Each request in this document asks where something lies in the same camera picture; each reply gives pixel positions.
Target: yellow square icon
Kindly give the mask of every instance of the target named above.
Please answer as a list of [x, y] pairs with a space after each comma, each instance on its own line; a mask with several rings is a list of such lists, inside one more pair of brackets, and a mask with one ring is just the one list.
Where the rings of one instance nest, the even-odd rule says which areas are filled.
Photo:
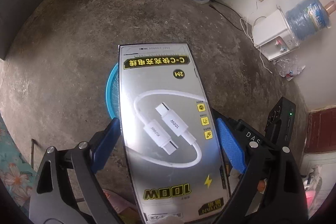
[[204, 132], [204, 136], [205, 136], [205, 139], [206, 139], [206, 140], [211, 139], [211, 138], [212, 138], [212, 131], [211, 131], [211, 130], [209, 130], [209, 131], [205, 131], [205, 132]]
[[204, 104], [198, 104], [197, 108], [198, 108], [199, 112], [205, 111], [205, 105]]
[[209, 119], [208, 117], [202, 117], [201, 118], [202, 125], [208, 125], [209, 124]]

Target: yellow icon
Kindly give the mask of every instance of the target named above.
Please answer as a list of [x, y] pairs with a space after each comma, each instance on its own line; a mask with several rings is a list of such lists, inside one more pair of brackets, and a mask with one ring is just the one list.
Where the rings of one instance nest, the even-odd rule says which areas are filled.
[[203, 117], [201, 118], [202, 125], [208, 125], [209, 124], [209, 119], [208, 117]]
[[198, 111], [199, 111], [199, 112], [205, 111], [205, 106], [204, 106], [204, 104], [198, 104], [198, 105], [197, 105], [197, 108], [198, 108]]
[[209, 187], [210, 187], [211, 181], [212, 181], [212, 179], [210, 179], [210, 175], [208, 175], [207, 179], [206, 179], [205, 182], [204, 182], [204, 185], [207, 185], [207, 186], [208, 186], [208, 189], [209, 189]]
[[209, 130], [209, 131], [205, 131], [205, 132], [204, 132], [204, 136], [205, 136], [205, 139], [206, 139], [206, 140], [211, 139], [211, 138], [212, 138], [212, 131], [211, 131], [211, 130]]

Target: blue plastic basket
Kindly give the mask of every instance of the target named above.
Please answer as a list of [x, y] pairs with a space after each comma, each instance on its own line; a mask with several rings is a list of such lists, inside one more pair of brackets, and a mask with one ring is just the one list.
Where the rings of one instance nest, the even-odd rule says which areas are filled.
[[115, 64], [113, 70], [110, 73], [109, 79], [106, 85], [106, 105], [109, 111], [111, 119], [120, 118], [119, 114], [119, 72], [118, 63]]

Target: silver box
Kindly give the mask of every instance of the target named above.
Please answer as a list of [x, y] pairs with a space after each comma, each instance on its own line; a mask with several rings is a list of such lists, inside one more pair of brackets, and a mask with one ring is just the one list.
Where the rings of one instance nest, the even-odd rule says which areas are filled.
[[119, 77], [122, 134], [143, 220], [176, 215], [184, 222], [209, 223], [229, 193], [188, 45], [120, 46]]

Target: lightning bolt icon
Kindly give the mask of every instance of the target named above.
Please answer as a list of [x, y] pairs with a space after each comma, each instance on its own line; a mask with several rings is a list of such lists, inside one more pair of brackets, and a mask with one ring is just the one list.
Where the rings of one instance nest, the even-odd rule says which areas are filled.
[[208, 175], [207, 179], [206, 179], [205, 182], [204, 182], [204, 185], [207, 185], [207, 186], [208, 186], [208, 189], [209, 189], [209, 187], [210, 187], [211, 181], [212, 181], [212, 179], [210, 179], [210, 175]]

